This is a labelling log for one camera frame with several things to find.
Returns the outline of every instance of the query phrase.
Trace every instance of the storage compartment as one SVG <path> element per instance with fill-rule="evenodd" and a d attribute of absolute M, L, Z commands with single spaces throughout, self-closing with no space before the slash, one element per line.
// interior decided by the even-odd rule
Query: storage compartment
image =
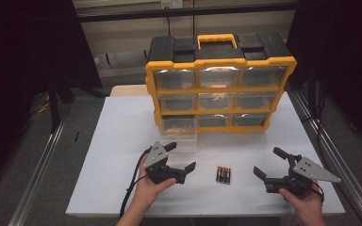
<path fill-rule="evenodd" d="M 233 126 L 260 126 L 267 118 L 267 113 L 246 113 L 234 114 L 232 119 Z"/>
<path fill-rule="evenodd" d="M 160 134 L 164 137 L 184 137 L 196 139 L 195 116 L 162 116 Z"/>
<path fill-rule="evenodd" d="M 162 70 L 154 72 L 157 89 L 195 88 L 195 70 Z"/>
<path fill-rule="evenodd" d="M 238 94 L 237 108 L 269 108 L 272 106 L 276 92 L 242 92 Z"/>
<path fill-rule="evenodd" d="M 194 110 L 195 94 L 186 95 L 158 95 L 161 110 Z"/>
<path fill-rule="evenodd" d="M 200 127 L 225 127 L 228 126 L 231 114 L 198 115 Z"/>
<path fill-rule="evenodd" d="M 234 88 L 238 84 L 240 69 L 234 67 L 211 67 L 199 70 L 202 88 Z"/>
<path fill-rule="evenodd" d="M 230 109 L 235 92 L 199 93 L 199 109 Z"/>
<path fill-rule="evenodd" d="M 243 69 L 243 87 L 279 86 L 285 67 L 250 67 Z"/>

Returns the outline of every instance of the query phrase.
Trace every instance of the white tabletop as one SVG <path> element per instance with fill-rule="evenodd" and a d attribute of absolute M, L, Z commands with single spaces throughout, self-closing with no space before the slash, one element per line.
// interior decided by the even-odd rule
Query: white tabletop
<path fill-rule="evenodd" d="M 115 217 L 140 154 L 159 140 L 150 96 L 108 97 L 98 121 L 66 214 Z M 268 194 L 253 174 L 254 166 L 268 177 L 288 174 L 288 161 L 272 152 L 280 147 L 321 164 L 295 109 L 285 93 L 266 132 L 198 135 L 196 148 L 169 152 L 168 165 L 183 169 L 196 162 L 183 185 L 160 194 L 146 217 L 282 216 L 293 207 L 279 194 Z M 231 185 L 216 182 L 218 166 L 231 168 Z M 345 213 L 331 183 L 320 182 L 324 214 Z"/>

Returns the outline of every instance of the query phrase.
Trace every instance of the wall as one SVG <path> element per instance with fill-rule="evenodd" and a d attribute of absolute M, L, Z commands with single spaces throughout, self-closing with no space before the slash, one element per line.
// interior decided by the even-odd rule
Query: wall
<path fill-rule="evenodd" d="M 294 1 L 195 0 L 195 7 L 208 8 L 283 2 Z M 74 0 L 74 5 L 78 14 L 125 12 L 161 8 L 160 1 L 154 0 Z M 184 0 L 184 8 L 186 7 L 192 7 L 192 0 Z M 260 31 L 277 31 L 283 39 L 287 39 L 293 15 L 294 11 L 276 11 L 196 16 L 194 18 L 195 35 L 221 33 L 247 35 Z M 169 20 L 172 36 L 192 36 L 193 17 L 177 17 L 170 18 Z M 94 56 L 104 53 L 149 50 L 152 37 L 168 35 L 168 23 L 166 18 L 83 23 L 82 27 L 89 42 L 90 50 Z"/>

